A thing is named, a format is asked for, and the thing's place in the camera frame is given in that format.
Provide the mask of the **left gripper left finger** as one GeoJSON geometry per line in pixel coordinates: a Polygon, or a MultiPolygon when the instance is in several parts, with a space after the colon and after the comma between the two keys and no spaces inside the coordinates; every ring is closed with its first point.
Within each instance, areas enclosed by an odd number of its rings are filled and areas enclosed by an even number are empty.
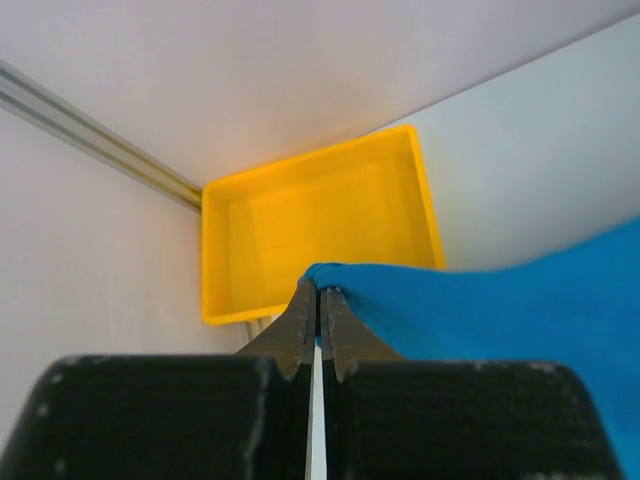
{"type": "Polygon", "coordinates": [[[302,479],[317,293],[232,355],[77,355],[36,382],[5,479],[302,479]]]}

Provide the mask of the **blue t shirt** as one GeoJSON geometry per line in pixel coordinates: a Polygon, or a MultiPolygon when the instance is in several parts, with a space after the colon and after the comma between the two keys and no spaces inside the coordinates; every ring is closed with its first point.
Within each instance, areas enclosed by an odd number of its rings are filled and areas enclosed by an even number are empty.
{"type": "Polygon", "coordinates": [[[639,475],[639,224],[494,272],[317,263],[306,277],[412,360],[542,360],[586,384],[623,471],[639,475]]]}

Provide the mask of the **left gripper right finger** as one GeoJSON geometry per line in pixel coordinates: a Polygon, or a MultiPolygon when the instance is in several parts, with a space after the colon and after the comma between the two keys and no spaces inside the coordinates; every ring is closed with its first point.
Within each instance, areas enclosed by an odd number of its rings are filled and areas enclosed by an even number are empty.
{"type": "Polygon", "coordinates": [[[620,479],[581,380],[535,361],[410,361],[319,296],[331,479],[620,479]]]}

